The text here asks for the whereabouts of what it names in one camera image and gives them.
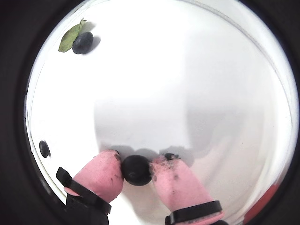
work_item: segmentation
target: red object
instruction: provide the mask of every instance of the red object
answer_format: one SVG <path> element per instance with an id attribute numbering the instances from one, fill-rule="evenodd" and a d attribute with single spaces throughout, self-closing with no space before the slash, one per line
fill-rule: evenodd
<path id="1" fill-rule="evenodd" d="M 248 223 L 251 219 L 253 219 L 266 206 L 266 204 L 270 201 L 270 199 L 275 194 L 277 189 L 278 189 L 278 185 L 273 184 L 266 191 L 266 193 L 261 197 L 261 199 L 258 200 L 258 202 L 254 206 L 252 206 L 252 208 L 245 214 L 243 224 Z"/>

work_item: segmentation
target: pink silicone pad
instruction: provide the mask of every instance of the pink silicone pad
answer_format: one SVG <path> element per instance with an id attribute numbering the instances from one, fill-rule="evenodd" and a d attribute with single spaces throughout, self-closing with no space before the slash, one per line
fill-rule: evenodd
<path id="1" fill-rule="evenodd" d="M 121 173 L 121 159 L 114 150 L 106 150 L 95 156 L 73 178 L 90 191 L 110 203 L 122 191 L 123 176 Z M 78 194 L 65 187 L 70 195 Z"/>
<path id="2" fill-rule="evenodd" d="M 150 164 L 150 171 L 156 191 L 170 211 L 213 201 L 208 191 L 181 159 L 167 161 L 165 157 L 160 156 Z M 223 212 L 219 212 L 178 225 L 210 225 L 220 220 L 223 215 Z"/>

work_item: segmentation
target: black strap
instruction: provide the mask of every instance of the black strap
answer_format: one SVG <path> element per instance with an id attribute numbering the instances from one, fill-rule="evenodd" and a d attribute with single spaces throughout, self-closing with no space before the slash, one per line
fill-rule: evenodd
<path id="1" fill-rule="evenodd" d="M 174 225 L 189 220 L 208 216 L 210 214 L 222 211 L 219 201 L 207 202 L 200 205 L 176 210 L 165 218 L 165 225 Z"/>
<path id="2" fill-rule="evenodd" d="M 102 212 L 108 214 L 111 212 L 111 205 L 100 198 L 95 193 L 91 192 L 81 184 L 77 183 L 72 179 L 71 175 L 64 170 L 62 167 L 58 168 L 56 173 L 56 178 L 62 183 L 62 185 L 66 188 L 69 188 L 79 194 L 85 201 L 100 209 Z"/>

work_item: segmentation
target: dark blue berry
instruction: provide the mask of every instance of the dark blue berry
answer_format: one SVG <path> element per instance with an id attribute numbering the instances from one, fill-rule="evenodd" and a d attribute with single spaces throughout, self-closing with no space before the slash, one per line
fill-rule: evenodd
<path id="1" fill-rule="evenodd" d="M 84 32 L 75 39 L 73 42 L 73 52 L 75 54 L 85 54 L 87 53 L 93 43 L 94 36 L 91 32 Z"/>
<path id="2" fill-rule="evenodd" d="M 44 158 L 47 158 L 50 155 L 50 150 L 46 142 L 39 142 L 39 150 Z"/>
<path id="3" fill-rule="evenodd" d="M 121 164 L 122 174 L 129 184 L 143 186 L 151 181 L 149 161 L 144 156 L 132 155 Z"/>

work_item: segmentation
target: blueberry with leaf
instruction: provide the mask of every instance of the blueberry with leaf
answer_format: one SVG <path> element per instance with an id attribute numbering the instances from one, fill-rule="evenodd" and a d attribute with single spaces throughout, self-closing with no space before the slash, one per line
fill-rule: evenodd
<path id="1" fill-rule="evenodd" d="M 79 24 L 69 29 L 61 39 L 58 51 L 65 53 L 71 48 L 75 54 L 87 53 L 93 43 L 94 36 L 91 32 L 80 34 L 86 20 L 82 19 Z"/>

